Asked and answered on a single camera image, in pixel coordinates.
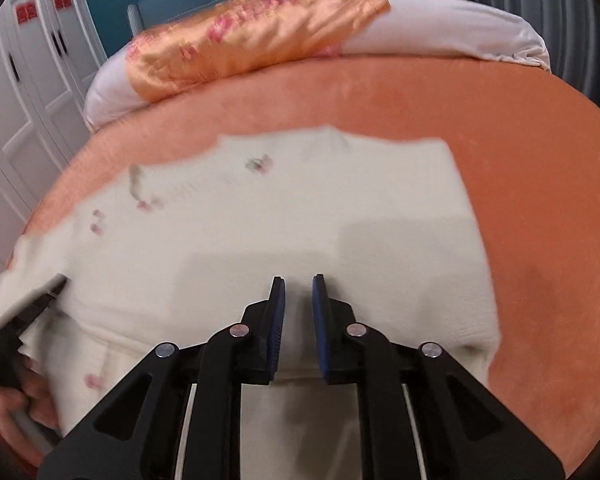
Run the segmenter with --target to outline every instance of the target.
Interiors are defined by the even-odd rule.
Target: white garment
[[[357,475],[354,389],[318,378],[315,274],[359,321],[397,343],[435,340],[483,382],[499,343],[478,227],[440,140],[328,127],[222,138],[195,160],[132,168],[49,234],[22,237],[15,256],[0,317],[57,272],[71,279],[42,357],[65,431],[154,345],[207,341],[282,276],[276,384],[243,392],[246,479]],[[85,374],[103,388],[88,390]]]
[[[551,70],[544,40],[523,18],[466,0],[389,0],[378,16],[342,45],[343,54],[475,57]],[[98,71],[84,102],[92,133],[147,106],[126,78],[126,49]]]

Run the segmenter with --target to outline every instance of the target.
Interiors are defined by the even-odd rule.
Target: orange floral fabric
[[[387,0],[229,0],[137,36],[126,54],[127,76],[155,103],[215,79],[336,55],[389,9]]]

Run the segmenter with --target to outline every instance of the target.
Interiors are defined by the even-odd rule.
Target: mattress
[[[199,86],[100,130],[27,231],[57,225],[129,164],[195,156],[220,135],[322,124],[449,145],[496,293],[490,389],[574,471],[600,439],[600,110],[543,70],[312,59]]]

